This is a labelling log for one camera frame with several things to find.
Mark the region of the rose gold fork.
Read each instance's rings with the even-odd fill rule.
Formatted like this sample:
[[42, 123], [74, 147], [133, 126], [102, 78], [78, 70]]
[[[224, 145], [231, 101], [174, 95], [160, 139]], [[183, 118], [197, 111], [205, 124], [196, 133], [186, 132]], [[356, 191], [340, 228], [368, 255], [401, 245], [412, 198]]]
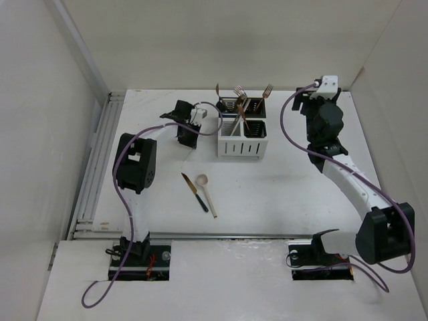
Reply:
[[263, 103], [263, 101], [268, 98], [273, 90], [274, 86], [272, 84], [268, 84], [266, 89], [263, 91], [263, 94], [261, 96], [261, 100], [259, 101], [259, 103], [257, 104], [257, 106], [255, 107], [255, 111], [257, 111], [259, 109], [259, 107], [261, 106], [261, 104]]

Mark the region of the white ceramic soup spoon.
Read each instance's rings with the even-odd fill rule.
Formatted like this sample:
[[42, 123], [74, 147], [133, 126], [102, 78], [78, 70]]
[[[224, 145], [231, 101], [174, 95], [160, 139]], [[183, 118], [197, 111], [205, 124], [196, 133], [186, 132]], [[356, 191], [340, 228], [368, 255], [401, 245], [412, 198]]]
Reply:
[[218, 215], [215, 210], [214, 204], [212, 202], [211, 196], [208, 191], [208, 177], [205, 174], [200, 174], [197, 176], [197, 184], [203, 189], [205, 196], [207, 198], [208, 204], [210, 206], [210, 210], [212, 212], [213, 218], [217, 219]]

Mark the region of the black spoon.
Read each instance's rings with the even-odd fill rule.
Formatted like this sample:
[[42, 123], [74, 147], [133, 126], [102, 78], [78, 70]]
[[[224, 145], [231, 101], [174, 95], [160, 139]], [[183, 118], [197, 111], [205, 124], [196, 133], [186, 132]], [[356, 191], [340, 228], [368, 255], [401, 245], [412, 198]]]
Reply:
[[216, 103], [216, 107], [218, 108], [218, 110], [221, 112], [221, 113], [225, 113], [225, 112], [228, 112], [229, 110], [228, 110], [228, 108], [226, 107], [226, 105], [224, 105], [224, 103], [222, 103], [221, 101], [218, 101], [217, 103]]

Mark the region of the gold knife dark handle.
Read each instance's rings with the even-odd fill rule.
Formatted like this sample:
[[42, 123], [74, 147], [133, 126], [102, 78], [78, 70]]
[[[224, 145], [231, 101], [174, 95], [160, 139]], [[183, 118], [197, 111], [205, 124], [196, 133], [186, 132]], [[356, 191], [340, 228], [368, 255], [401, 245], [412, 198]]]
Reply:
[[206, 206], [206, 204], [202, 201], [202, 199], [198, 195], [197, 189], [194, 186], [194, 184], [192, 183], [192, 181], [190, 180], [190, 178], [185, 173], [181, 173], [181, 175], [184, 178], [184, 180], [186, 181], [187, 185], [189, 186], [190, 190], [192, 191], [192, 193], [194, 194], [196, 199], [198, 200], [198, 202], [199, 202], [200, 206], [202, 207], [202, 209], [204, 210], [204, 212], [208, 213], [209, 212], [208, 207]]

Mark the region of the silver metal chopstick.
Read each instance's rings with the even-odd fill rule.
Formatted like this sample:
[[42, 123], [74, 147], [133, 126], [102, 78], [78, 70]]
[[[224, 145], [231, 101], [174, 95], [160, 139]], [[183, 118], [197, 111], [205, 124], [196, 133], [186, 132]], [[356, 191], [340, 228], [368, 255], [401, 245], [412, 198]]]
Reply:
[[233, 121], [233, 124], [231, 125], [231, 130], [229, 132], [230, 136], [234, 135], [234, 133], [235, 133], [235, 131], [236, 131], [236, 129], [240, 123], [240, 120], [243, 120], [244, 122], [246, 121], [245, 112], [244, 112], [242, 105], [238, 104], [237, 109], [238, 109], [238, 114], [237, 114], [237, 117], [235, 118], [235, 120]]
[[239, 123], [240, 123], [240, 119], [241, 119], [240, 114], [237, 114], [235, 120], [233, 121], [233, 124], [232, 124], [232, 127], [231, 127], [231, 132], [230, 132], [229, 136], [233, 136], [235, 134], [235, 131], [236, 131], [236, 129], [237, 129]]

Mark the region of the gold fork dark handle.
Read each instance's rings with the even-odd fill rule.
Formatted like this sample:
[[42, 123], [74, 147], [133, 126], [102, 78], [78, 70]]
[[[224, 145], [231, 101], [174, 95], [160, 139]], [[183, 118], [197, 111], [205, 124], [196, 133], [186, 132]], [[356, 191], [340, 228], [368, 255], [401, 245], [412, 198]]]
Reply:
[[242, 105], [245, 101], [246, 101], [246, 99], [247, 99], [247, 95], [246, 94], [241, 94], [238, 98], [237, 98], [237, 100], [236, 100], [236, 106], [238, 106], [238, 105]]

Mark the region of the copper knife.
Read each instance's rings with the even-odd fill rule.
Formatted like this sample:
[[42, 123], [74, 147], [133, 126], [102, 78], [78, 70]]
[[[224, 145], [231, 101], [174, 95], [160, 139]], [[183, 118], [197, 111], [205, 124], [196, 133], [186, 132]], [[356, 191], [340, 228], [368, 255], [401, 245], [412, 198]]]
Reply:
[[245, 126], [246, 126], [246, 128], [247, 128], [248, 132], [251, 132], [251, 130], [250, 130], [250, 128], [249, 128], [249, 124], [247, 123], [246, 116], [245, 116], [245, 112], [244, 112], [244, 109], [243, 109], [243, 106], [242, 106], [242, 105], [241, 105], [241, 112], [240, 112], [240, 116], [242, 117], [243, 122], [244, 122], [244, 124], [245, 124]]

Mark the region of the silver fork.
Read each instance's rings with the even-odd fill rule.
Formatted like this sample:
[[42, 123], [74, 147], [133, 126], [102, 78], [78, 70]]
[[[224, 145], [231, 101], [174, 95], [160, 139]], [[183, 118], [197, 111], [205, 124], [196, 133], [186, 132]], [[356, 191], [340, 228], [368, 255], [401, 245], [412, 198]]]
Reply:
[[241, 86], [234, 87], [233, 92], [240, 100], [244, 100], [247, 97], [245, 90]]

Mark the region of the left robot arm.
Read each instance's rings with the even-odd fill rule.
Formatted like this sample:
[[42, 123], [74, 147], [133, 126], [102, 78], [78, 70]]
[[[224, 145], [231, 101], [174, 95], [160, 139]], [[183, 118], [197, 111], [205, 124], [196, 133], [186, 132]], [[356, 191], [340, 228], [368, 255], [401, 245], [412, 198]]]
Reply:
[[143, 213], [142, 192], [154, 182], [157, 147], [177, 128], [178, 143], [196, 148], [202, 120], [207, 111], [178, 100], [175, 108], [161, 114], [165, 123], [120, 136], [112, 168], [114, 189], [125, 207], [128, 222], [120, 238], [120, 257], [134, 265], [146, 263], [150, 255], [149, 228]]

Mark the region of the white front utensil holder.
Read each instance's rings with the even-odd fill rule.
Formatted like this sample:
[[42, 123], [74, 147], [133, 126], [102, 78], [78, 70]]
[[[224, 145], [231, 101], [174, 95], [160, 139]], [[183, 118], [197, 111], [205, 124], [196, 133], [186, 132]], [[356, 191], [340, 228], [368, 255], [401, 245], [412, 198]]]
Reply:
[[221, 130], [217, 135], [218, 157], [256, 157], [262, 159], [268, 146], [268, 134], [264, 119], [248, 120], [251, 132], [248, 132], [243, 121], [240, 123], [233, 136], [222, 136]]

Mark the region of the black rear utensil holder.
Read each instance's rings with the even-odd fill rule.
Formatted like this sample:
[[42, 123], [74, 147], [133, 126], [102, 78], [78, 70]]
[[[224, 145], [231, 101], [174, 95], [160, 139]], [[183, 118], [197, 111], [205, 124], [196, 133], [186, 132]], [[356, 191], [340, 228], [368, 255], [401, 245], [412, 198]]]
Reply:
[[241, 104], [241, 109], [237, 106], [237, 98], [223, 98], [216, 103], [224, 118], [235, 118], [241, 111], [245, 112], [246, 118], [266, 118], [265, 103], [261, 98], [248, 98]]

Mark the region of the aluminium frame rail left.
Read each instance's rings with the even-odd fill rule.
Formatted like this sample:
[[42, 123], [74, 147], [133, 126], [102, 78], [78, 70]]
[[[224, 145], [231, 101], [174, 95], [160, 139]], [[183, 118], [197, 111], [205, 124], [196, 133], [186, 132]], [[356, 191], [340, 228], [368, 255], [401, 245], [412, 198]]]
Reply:
[[96, 132], [90, 140], [90, 155], [70, 217], [67, 241], [120, 237], [119, 232], [96, 231], [92, 226], [124, 98], [124, 92], [111, 92], [104, 103]]

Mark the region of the aluminium front rail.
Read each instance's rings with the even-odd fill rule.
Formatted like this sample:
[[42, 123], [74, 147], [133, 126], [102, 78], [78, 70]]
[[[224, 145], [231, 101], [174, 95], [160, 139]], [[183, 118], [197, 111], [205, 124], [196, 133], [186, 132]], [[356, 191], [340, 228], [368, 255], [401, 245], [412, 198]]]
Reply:
[[311, 234], [245, 234], [245, 233], [161, 233], [151, 232], [153, 240], [246, 240], [246, 239], [311, 239]]

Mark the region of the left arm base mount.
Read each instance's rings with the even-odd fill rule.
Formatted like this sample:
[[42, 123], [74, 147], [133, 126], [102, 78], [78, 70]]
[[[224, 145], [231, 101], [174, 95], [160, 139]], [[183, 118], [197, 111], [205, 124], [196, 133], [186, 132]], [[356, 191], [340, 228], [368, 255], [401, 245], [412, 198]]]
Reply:
[[[109, 281], [114, 279], [129, 245], [129, 240], [121, 237], [111, 248], [105, 250], [105, 253], [110, 256], [110, 265], [108, 268]], [[133, 243], [116, 280], [169, 281], [171, 249], [170, 242], [159, 243], [151, 241], [148, 237], [144, 241]]]

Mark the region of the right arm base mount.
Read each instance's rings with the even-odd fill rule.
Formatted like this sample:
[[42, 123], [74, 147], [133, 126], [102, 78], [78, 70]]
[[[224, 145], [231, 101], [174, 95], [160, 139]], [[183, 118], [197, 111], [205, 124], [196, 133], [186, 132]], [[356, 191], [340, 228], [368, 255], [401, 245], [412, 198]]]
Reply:
[[311, 239], [295, 239], [288, 242], [286, 264], [292, 269], [294, 281], [353, 281], [349, 259], [338, 254], [326, 253], [321, 237], [326, 233], [338, 231], [329, 229], [313, 234]]

